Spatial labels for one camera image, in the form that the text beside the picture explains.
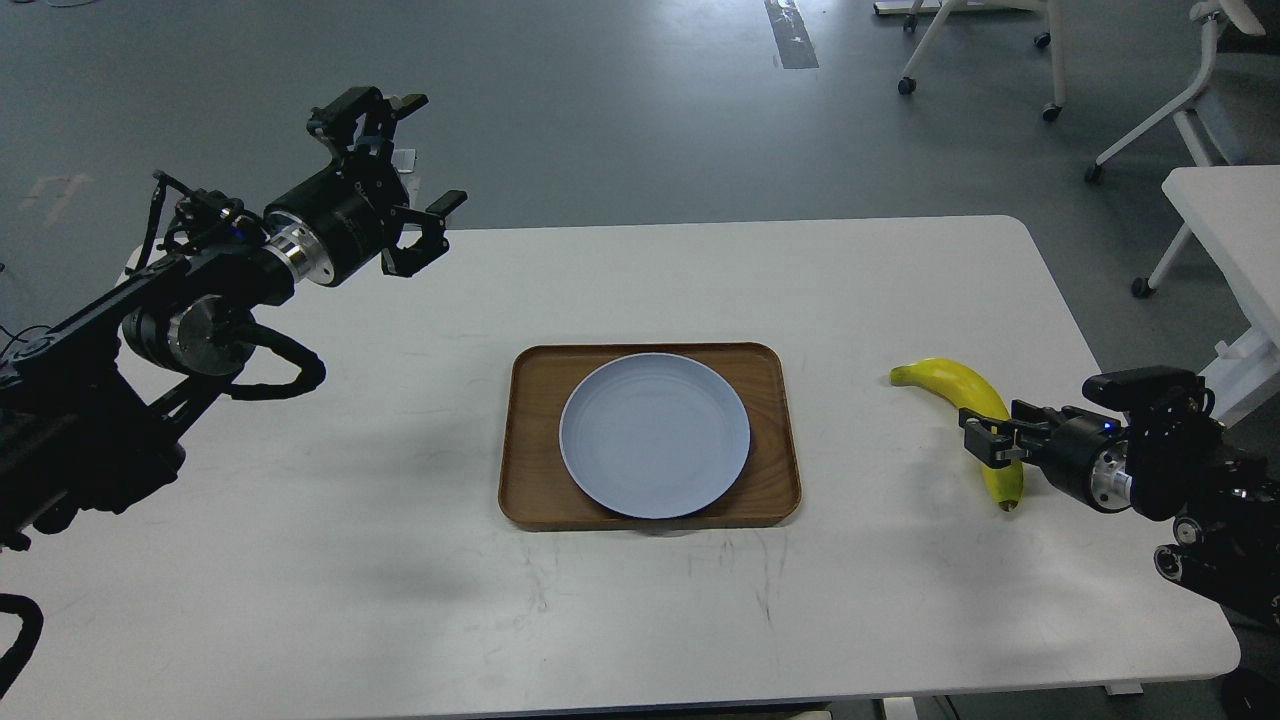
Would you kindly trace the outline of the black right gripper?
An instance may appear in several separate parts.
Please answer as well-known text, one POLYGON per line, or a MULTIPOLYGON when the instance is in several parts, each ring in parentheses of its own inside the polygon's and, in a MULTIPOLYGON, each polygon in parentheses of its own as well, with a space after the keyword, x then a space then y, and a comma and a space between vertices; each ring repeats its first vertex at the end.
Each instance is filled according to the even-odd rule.
POLYGON ((1015 398, 1005 420, 961 407, 960 427, 963 447, 987 468, 1009 468, 1034 455, 1050 484, 1085 506, 1107 514, 1132 506, 1126 437, 1117 419, 1015 398))

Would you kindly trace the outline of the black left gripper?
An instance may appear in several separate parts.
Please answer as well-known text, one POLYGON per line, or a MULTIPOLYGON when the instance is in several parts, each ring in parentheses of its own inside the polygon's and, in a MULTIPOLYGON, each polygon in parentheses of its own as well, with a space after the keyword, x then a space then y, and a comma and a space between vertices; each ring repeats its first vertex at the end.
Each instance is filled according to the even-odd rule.
POLYGON ((270 250, 296 281, 337 287, 380 254, 385 275, 411 278, 449 251, 447 218, 468 193, 449 190, 424 211, 413 210, 393 163, 399 120, 428 104, 424 94, 387 96, 357 86, 312 109, 306 131, 332 160, 264 214, 270 250), (346 170, 364 161, 383 170, 346 170), (404 227, 419 237, 401 247, 404 227))

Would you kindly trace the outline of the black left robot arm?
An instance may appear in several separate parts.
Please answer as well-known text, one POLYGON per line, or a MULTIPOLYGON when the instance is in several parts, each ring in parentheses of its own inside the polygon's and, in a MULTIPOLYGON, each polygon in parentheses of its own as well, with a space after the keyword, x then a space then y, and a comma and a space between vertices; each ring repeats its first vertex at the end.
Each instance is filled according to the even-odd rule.
POLYGON ((370 260, 411 277, 443 256, 461 190, 411 205, 393 163, 426 96, 353 87, 306 129, 330 161, 255 213, 159 172, 133 266, 100 299, 3 355, 3 547, 78 512, 120 514, 174 482, 182 436, 220 397, 293 398, 323 360, 255 320, 310 281, 337 287, 370 260))

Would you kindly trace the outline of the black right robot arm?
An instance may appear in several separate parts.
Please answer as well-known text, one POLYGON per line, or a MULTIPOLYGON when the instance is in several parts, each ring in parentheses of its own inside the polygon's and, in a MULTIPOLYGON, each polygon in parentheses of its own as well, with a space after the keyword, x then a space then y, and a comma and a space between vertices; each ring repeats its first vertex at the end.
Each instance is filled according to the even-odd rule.
POLYGON ((1057 491, 1105 514, 1172 524, 1155 551, 1167 582, 1277 625, 1277 482, 1267 461, 1226 443, 1213 391, 1194 372, 1144 366, 1088 378, 1100 406, 1037 407, 1006 419, 963 407, 964 446, 988 468, 1039 468, 1057 491))

